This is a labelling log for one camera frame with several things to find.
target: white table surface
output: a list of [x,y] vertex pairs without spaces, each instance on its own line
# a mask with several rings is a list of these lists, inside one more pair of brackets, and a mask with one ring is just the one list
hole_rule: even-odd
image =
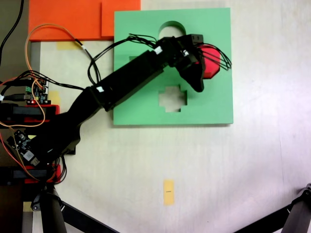
[[[230,7],[234,124],[114,127],[97,113],[81,127],[60,197],[121,233],[232,233],[311,182],[311,1],[142,0],[142,10]],[[110,42],[86,42],[95,55]],[[112,72],[113,53],[98,62]],[[40,72],[89,85],[80,50],[41,43]],[[61,111],[79,91],[59,90]],[[163,181],[175,204],[163,205]],[[34,233],[41,232],[40,213]]]

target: green foam board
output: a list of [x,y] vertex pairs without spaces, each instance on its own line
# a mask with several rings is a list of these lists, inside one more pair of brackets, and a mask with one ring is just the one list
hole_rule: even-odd
[[[204,42],[219,47],[231,59],[229,8],[115,12],[115,41],[129,33],[159,38],[165,26],[183,27],[186,34],[202,34]],[[114,69],[148,49],[132,42],[114,49]],[[187,105],[180,112],[166,113],[159,106],[159,93],[167,86],[180,86],[187,92]],[[164,72],[131,98],[114,109],[115,125],[231,124],[233,123],[232,71],[221,70],[213,79],[204,80],[205,89],[197,93],[175,68]]]

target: robotic arm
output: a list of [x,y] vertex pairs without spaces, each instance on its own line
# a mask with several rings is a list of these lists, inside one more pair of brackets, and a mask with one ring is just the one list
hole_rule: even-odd
[[157,42],[153,51],[144,52],[98,84],[87,87],[68,112],[44,123],[38,128],[40,134],[25,143],[32,164],[46,165],[73,150],[80,141],[83,122],[102,108],[109,111],[124,102],[161,74],[166,66],[175,67],[195,91],[202,92],[205,61],[195,46],[200,43],[203,43],[202,35],[165,37]]

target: yellow tape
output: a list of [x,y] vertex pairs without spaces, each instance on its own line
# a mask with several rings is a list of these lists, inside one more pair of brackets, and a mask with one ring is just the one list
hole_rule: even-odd
[[173,205],[174,204],[174,181],[164,180],[163,190],[164,190],[164,205]]
[[49,100],[52,104],[60,106],[60,96],[58,91],[49,91]]
[[81,50],[82,48],[76,41],[58,41],[56,43],[56,49],[57,50]]
[[31,208],[31,201],[24,201],[23,202],[23,212],[32,212]]

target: white label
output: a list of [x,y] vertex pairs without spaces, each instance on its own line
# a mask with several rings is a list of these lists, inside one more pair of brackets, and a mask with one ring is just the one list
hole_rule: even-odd
[[158,47],[156,47],[155,48],[155,53],[158,55],[158,54],[160,54],[160,53],[162,53],[162,48],[161,48],[161,46],[158,46]]
[[103,89],[102,86],[98,86],[96,89],[97,89],[99,92],[104,92],[104,89]]
[[24,154],[24,158],[27,160],[27,161],[30,161],[32,158],[34,157],[34,154],[28,150],[25,154]]

